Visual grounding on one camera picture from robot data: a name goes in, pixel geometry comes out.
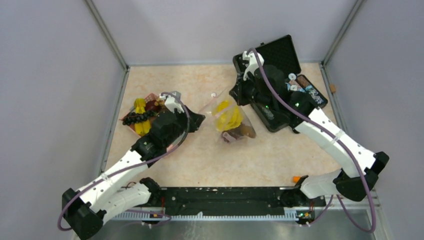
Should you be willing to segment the yellow napa cabbage toy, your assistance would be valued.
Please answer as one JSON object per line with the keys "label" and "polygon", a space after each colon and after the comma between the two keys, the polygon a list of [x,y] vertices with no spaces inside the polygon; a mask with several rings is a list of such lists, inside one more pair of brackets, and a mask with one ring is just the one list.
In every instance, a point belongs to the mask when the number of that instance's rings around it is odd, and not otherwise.
{"label": "yellow napa cabbage toy", "polygon": [[220,102],[211,114],[215,118],[215,128],[221,132],[238,128],[244,120],[242,109],[229,100]]}

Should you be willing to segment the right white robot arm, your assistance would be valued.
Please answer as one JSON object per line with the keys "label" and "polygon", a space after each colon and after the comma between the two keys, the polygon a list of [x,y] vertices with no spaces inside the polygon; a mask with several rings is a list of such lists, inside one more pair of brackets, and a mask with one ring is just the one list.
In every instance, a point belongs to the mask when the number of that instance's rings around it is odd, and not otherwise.
{"label": "right white robot arm", "polygon": [[389,156],[361,146],[334,124],[323,111],[327,100],[304,75],[272,65],[248,69],[237,74],[229,95],[240,106],[254,106],[263,120],[308,136],[339,164],[335,171],[301,177],[293,192],[297,205],[325,195],[354,202],[371,197]]}

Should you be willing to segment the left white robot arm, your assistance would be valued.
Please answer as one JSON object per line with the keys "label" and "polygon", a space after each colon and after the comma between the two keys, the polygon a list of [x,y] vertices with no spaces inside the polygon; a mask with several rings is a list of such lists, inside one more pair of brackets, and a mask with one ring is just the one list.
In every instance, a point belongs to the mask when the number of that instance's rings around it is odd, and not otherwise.
{"label": "left white robot arm", "polygon": [[[124,183],[147,170],[156,161],[175,151],[189,133],[197,131],[205,115],[187,109],[179,113],[160,112],[147,134],[139,138],[109,170],[77,190],[62,194],[62,210],[57,220],[60,231],[72,230],[88,240],[116,215],[137,205],[154,207],[160,202],[159,191],[146,183],[122,190]],[[62,227],[62,220],[69,225]]]}

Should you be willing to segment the clear zip top bag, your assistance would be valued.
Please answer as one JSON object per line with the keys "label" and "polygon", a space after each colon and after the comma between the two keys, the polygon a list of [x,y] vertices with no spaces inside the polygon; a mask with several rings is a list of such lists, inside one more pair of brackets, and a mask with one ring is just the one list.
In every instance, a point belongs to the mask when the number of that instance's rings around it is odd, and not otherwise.
{"label": "clear zip top bag", "polygon": [[231,144],[245,139],[255,139],[257,133],[249,117],[230,95],[230,87],[219,94],[212,93],[211,100],[199,113],[205,116],[204,123],[219,133],[219,140]]}

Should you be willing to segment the brown mushroom toy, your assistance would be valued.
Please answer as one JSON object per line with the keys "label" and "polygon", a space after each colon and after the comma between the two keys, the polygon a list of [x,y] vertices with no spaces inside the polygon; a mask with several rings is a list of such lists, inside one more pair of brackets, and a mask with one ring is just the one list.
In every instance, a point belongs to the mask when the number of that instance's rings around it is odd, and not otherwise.
{"label": "brown mushroom toy", "polygon": [[240,134],[244,137],[249,137],[254,139],[257,136],[255,129],[251,125],[246,125],[244,123],[241,123],[237,129],[239,130]]}

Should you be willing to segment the dark black grape bunch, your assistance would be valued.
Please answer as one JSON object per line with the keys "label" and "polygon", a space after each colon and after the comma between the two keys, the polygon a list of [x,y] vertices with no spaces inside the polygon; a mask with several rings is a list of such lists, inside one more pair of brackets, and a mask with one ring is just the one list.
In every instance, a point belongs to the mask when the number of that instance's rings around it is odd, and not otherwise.
{"label": "dark black grape bunch", "polygon": [[122,124],[125,126],[130,126],[137,123],[143,123],[149,120],[149,118],[154,117],[156,114],[157,113],[152,110],[146,111],[144,113],[130,112],[122,119]]}

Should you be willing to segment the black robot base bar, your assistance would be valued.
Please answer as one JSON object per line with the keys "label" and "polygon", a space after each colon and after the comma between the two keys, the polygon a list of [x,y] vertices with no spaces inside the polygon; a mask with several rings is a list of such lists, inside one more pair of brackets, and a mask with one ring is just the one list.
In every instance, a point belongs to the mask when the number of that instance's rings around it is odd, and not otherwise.
{"label": "black robot base bar", "polygon": [[292,189],[280,187],[163,187],[149,204],[171,216],[213,217],[284,215],[300,205]]}

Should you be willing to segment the yellow banana bunch toy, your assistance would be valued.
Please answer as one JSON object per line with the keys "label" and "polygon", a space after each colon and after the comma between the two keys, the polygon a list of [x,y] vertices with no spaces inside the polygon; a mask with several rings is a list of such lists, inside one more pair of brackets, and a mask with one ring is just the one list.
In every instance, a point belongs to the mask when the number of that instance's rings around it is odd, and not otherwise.
{"label": "yellow banana bunch toy", "polygon": [[140,135],[144,136],[151,129],[151,123],[149,121],[149,116],[146,111],[146,101],[144,98],[136,98],[134,101],[134,112],[136,113],[134,130]]}

